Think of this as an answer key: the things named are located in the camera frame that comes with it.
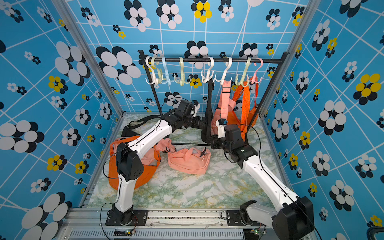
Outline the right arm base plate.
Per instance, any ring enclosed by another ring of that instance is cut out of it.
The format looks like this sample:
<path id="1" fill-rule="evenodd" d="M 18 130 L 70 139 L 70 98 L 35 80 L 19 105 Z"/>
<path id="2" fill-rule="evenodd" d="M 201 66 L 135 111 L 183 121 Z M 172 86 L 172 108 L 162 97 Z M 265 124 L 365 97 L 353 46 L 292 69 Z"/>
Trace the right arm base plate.
<path id="1" fill-rule="evenodd" d="M 225 210 L 221 214 L 229 227 L 264 227 L 262 223 L 252 221 L 243 210 Z"/>

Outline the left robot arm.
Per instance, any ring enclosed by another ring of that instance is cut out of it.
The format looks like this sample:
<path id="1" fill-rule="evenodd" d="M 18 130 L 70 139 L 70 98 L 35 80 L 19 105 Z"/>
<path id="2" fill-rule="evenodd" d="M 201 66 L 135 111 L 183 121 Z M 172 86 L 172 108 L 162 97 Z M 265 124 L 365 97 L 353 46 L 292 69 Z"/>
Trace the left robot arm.
<path id="1" fill-rule="evenodd" d="M 144 172 L 142 158 L 160 140 L 181 128 L 192 127 L 199 122 L 196 114 L 200 104 L 197 101 L 181 100 L 178 108 L 160 116 L 160 120 L 148 131 L 129 143 L 117 146 L 116 165 L 119 174 L 117 200 L 107 213 L 107 226 L 128 226 L 137 224 L 133 212 L 133 194 L 138 178 Z"/>

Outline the black sling bag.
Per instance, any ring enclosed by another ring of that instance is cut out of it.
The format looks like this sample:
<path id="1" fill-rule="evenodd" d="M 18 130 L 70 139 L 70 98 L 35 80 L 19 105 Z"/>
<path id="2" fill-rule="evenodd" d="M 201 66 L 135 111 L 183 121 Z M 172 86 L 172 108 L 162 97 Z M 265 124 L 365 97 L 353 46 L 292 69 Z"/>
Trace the black sling bag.
<path id="1" fill-rule="evenodd" d="M 213 110 L 212 110 L 212 91 L 214 90 L 214 81 L 210 79 L 208 81 L 208 99 L 207 99 L 207 109 L 205 112 L 204 126 L 201 131 L 201 139 L 204 143 L 211 145 L 212 144 L 212 119 L 213 119 Z"/>
<path id="2" fill-rule="evenodd" d="M 144 117 L 142 119 L 129 122 L 129 124 L 123 128 L 121 137 L 139 136 L 140 134 L 134 132 L 134 129 L 141 127 L 142 125 L 144 125 L 145 123 L 147 123 L 150 120 L 159 119 L 160 117 L 161 117 L 160 115 L 150 115 L 150 116 Z"/>

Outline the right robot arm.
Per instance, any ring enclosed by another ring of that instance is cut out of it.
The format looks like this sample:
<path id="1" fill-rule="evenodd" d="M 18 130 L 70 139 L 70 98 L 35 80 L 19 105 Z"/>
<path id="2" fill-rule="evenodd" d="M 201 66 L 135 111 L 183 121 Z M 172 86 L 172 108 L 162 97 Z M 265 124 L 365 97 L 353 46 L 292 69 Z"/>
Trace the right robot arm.
<path id="1" fill-rule="evenodd" d="M 214 149 L 222 149 L 263 189 L 273 204 L 272 208 L 251 200 L 239 210 L 243 225 L 260 223 L 272 228 L 280 240 L 299 240 L 315 231 L 314 207 L 307 198 L 300 198 L 290 190 L 262 161 L 260 153 L 246 144 L 237 125 L 219 125 L 214 137 Z"/>

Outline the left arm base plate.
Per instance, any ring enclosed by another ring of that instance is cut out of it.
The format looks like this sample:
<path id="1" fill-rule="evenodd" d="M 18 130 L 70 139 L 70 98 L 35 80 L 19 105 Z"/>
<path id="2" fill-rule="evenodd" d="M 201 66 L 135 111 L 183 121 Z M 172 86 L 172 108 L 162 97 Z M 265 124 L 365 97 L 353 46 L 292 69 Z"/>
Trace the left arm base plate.
<path id="1" fill-rule="evenodd" d="M 106 226 L 145 226 L 148 219 L 148 210 L 129 210 L 121 213 L 118 210 L 109 210 Z"/>

